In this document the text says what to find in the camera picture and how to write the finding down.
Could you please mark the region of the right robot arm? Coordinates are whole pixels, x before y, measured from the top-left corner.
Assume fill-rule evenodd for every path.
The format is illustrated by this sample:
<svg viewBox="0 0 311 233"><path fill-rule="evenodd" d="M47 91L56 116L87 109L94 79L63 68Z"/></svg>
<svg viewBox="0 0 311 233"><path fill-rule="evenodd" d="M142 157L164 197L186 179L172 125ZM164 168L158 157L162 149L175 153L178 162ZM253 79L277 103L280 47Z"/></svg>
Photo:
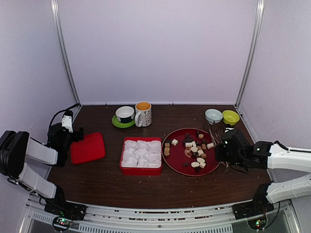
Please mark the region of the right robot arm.
<svg viewBox="0 0 311 233"><path fill-rule="evenodd" d="M273 208L279 201L307 196L311 193L311 151L287 147L279 141L258 141L250 145L240 130L226 131L215 148L218 162L228 162L249 169L288 169L303 171L307 174L283 183L261 184L247 207L253 214Z"/></svg>

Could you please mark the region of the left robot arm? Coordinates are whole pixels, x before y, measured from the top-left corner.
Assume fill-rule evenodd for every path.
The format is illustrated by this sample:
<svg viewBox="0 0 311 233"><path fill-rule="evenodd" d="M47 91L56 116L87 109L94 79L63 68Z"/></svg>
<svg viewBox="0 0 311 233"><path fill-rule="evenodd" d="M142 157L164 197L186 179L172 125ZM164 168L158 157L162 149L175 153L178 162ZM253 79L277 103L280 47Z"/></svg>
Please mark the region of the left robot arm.
<svg viewBox="0 0 311 233"><path fill-rule="evenodd" d="M46 180L49 167L64 167L73 142L82 141L84 128L74 131L57 123L49 127L48 141L41 143L26 131L6 130L0 137L0 172L13 184L36 192L60 216L70 211L61 187Z"/></svg>

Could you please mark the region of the red box lid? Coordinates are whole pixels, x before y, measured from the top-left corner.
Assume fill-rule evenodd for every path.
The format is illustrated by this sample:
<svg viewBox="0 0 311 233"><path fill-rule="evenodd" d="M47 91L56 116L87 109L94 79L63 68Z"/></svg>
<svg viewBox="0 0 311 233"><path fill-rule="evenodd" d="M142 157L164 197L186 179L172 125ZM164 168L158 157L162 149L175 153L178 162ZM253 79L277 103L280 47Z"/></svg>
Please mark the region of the red box lid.
<svg viewBox="0 0 311 233"><path fill-rule="evenodd" d="M87 134L83 140L73 142L70 147L70 155L74 165L103 159L106 151L102 133Z"/></svg>

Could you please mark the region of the metal tongs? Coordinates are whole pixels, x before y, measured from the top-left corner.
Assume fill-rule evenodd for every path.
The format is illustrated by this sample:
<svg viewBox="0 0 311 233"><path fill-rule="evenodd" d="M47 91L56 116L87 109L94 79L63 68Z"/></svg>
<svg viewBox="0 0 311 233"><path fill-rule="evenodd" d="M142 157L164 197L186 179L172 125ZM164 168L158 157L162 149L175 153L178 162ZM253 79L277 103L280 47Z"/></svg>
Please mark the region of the metal tongs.
<svg viewBox="0 0 311 233"><path fill-rule="evenodd" d="M215 121L213 123L207 122L207 129L211 137L211 141L214 145L214 148L221 142L220 134L217 128L217 124ZM220 162L221 165L225 168L225 173L229 170L229 164L228 162Z"/></svg>

